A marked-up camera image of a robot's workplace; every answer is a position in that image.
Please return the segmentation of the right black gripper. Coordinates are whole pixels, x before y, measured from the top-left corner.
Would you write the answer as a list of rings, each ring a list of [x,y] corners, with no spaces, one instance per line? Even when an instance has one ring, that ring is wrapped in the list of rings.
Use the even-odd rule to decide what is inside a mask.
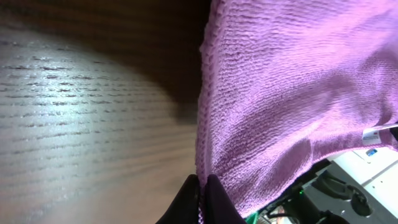
[[[317,178],[317,173],[331,164],[324,159],[313,165],[309,171],[298,177],[283,193],[258,211],[266,223],[284,221],[299,224],[347,224],[348,221],[329,210],[320,210],[304,189]]]

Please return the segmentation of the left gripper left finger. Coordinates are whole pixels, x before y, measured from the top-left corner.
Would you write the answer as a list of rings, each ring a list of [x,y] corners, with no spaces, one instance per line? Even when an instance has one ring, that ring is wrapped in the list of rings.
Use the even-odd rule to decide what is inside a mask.
[[[200,185],[195,174],[189,175],[172,203],[156,224],[197,224]]]

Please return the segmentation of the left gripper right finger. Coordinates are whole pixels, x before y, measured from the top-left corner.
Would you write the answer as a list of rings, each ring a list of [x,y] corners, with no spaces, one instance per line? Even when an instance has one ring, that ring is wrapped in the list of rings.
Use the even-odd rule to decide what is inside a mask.
[[[246,224],[214,174],[205,185],[205,224]]]

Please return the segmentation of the purple microfiber cloth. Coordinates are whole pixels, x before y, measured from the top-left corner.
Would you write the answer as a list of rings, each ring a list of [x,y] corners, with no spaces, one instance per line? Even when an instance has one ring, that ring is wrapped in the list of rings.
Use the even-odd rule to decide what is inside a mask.
[[[246,217],[316,162],[397,121],[397,1],[213,1],[197,175]]]

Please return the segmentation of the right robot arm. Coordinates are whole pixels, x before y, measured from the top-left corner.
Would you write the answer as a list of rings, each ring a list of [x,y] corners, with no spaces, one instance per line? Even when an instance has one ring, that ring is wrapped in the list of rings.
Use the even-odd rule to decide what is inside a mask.
[[[397,153],[381,147],[324,159],[259,213],[265,223],[397,223]]]

